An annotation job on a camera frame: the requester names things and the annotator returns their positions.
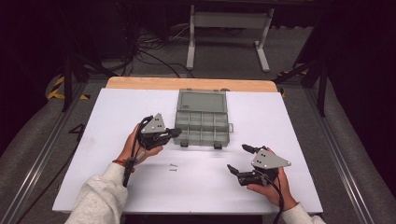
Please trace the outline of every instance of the person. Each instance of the person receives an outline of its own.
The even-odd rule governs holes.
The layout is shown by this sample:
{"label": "person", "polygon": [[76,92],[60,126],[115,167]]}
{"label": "person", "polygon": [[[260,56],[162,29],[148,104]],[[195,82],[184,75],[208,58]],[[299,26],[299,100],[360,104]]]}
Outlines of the person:
{"label": "person", "polygon": [[[122,210],[128,198],[128,190],[122,185],[123,176],[125,171],[126,161],[132,153],[134,144],[134,136],[137,132],[138,125],[134,131],[128,136],[124,148],[116,160],[111,162],[102,175],[92,176],[81,187],[76,203],[72,213],[66,220],[66,224],[77,223],[111,223],[119,224]],[[145,150],[139,143],[137,143],[139,164],[146,160],[148,157],[155,156],[163,150],[163,147],[155,147],[152,150]],[[284,197],[284,212],[282,213],[283,219],[288,224],[320,224],[324,221],[317,216],[309,216],[302,205],[297,203],[290,194],[289,182],[283,168],[279,168],[279,175],[276,184],[281,185],[281,191]],[[279,205],[279,195],[272,186],[261,186],[250,184],[247,189],[256,191],[264,195],[268,200]]]}

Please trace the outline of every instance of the dark floor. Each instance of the dark floor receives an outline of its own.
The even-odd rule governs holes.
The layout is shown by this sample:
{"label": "dark floor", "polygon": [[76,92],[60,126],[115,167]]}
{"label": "dark floor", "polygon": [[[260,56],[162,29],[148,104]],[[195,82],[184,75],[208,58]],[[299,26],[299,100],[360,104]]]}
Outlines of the dark floor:
{"label": "dark floor", "polygon": [[[273,79],[278,72],[291,69],[310,32],[310,28],[271,29],[264,45],[271,72],[265,74],[252,47],[258,32],[244,30],[238,35],[230,35],[219,30],[204,30],[197,36],[195,64],[191,72],[194,77],[199,78]],[[177,42],[161,49],[150,50],[149,53],[167,63],[185,64],[187,48],[188,40],[180,38]],[[146,62],[158,63],[142,56],[141,59]],[[173,66],[182,77],[191,77],[182,66]],[[131,69],[131,76],[175,77],[166,66],[150,65],[138,60],[134,60],[133,66],[128,66],[127,73]],[[300,79],[294,77],[278,87],[285,90],[284,102],[313,176],[323,206],[324,220],[327,223],[396,223],[396,216],[393,215],[396,212],[395,198],[365,153],[359,137],[332,91],[331,83],[326,92],[324,119],[318,116],[315,103],[312,101],[312,96],[316,96],[316,88],[303,89],[298,82]],[[92,76],[90,81],[81,87],[82,92],[89,94],[91,99],[77,100],[66,114],[61,113],[63,100],[50,99],[14,138],[0,158],[1,218],[7,218],[16,211],[17,214],[12,217],[17,220],[57,174],[78,143],[77,135],[68,131],[80,123],[87,123],[98,92],[105,85],[104,76]],[[54,144],[48,146],[49,136],[53,134],[56,123],[61,118],[64,118],[64,126],[59,130]],[[48,159],[43,161],[44,169],[35,173],[37,180],[31,184],[34,187],[22,197],[26,201],[20,206],[12,207],[12,211],[8,212],[14,198],[21,195],[20,187],[45,147],[49,149]],[[61,172],[21,223],[66,221],[67,214],[51,211],[65,171]],[[145,217],[145,220],[147,223],[164,222],[163,219],[160,221],[156,218]],[[264,216],[263,223],[272,223],[273,218],[274,216]]]}

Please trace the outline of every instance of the sleeve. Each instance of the sleeve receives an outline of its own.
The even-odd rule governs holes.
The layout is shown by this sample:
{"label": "sleeve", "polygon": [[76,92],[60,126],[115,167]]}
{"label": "sleeve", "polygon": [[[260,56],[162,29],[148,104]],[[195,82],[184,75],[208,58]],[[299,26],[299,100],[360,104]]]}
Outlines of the sleeve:
{"label": "sleeve", "polygon": [[103,175],[94,175],[82,187],[66,223],[120,223],[128,190],[122,185],[125,168],[111,163]]}
{"label": "sleeve", "polygon": [[325,224],[318,216],[309,216],[303,206],[298,203],[295,207],[282,213],[283,220],[288,224]]}

